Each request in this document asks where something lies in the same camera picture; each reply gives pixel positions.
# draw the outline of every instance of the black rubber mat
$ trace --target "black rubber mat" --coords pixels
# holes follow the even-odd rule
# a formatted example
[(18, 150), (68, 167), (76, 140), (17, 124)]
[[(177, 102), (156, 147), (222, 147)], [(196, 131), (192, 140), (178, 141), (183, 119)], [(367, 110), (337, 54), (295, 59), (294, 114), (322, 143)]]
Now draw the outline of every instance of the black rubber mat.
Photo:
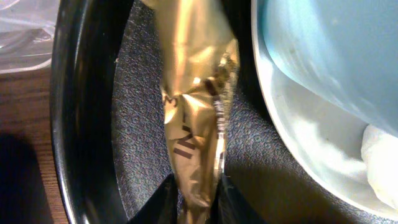
[[(252, 55), (250, 1), (224, 3), (241, 54), (226, 175), (269, 223), (393, 223), (332, 196), (295, 161), (262, 99)], [(162, 123), (160, 54), (154, 13), (136, 1), (115, 62), (112, 115), (114, 163), (129, 218), (172, 172)]]

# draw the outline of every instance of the gold foil wrapper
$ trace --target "gold foil wrapper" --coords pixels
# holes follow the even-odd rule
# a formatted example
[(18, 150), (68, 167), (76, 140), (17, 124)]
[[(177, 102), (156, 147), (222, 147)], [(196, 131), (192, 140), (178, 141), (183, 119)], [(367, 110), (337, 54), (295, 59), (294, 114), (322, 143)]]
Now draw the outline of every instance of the gold foil wrapper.
[(145, 0), (164, 60), (167, 148), (184, 197), (180, 223), (204, 223), (223, 172), (239, 70), (238, 41), (219, 0)]

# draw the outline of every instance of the white tissue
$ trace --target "white tissue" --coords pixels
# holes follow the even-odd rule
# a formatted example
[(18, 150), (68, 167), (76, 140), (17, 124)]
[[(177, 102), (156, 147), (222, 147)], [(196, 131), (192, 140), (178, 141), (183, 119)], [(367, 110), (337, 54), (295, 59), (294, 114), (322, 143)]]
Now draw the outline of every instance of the white tissue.
[(377, 197), (398, 210), (398, 138), (368, 125), (363, 133), (362, 159)]

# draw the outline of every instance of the wooden table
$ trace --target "wooden table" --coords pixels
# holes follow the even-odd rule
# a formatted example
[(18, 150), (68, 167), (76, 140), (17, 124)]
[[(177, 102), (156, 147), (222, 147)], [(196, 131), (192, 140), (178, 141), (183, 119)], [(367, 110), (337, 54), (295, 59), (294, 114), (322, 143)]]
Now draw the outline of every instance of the wooden table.
[(0, 74), (0, 132), (23, 136), (36, 152), (54, 223), (68, 223), (52, 155), (50, 69)]

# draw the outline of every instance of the plastic bag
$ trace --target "plastic bag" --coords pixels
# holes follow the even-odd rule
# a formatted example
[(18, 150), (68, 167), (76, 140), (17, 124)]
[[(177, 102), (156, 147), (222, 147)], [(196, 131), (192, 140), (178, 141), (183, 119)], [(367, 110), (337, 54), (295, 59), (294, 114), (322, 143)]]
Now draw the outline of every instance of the plastic bag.
[(0, 74), (51, 63), (60, 0), (0, 1)]

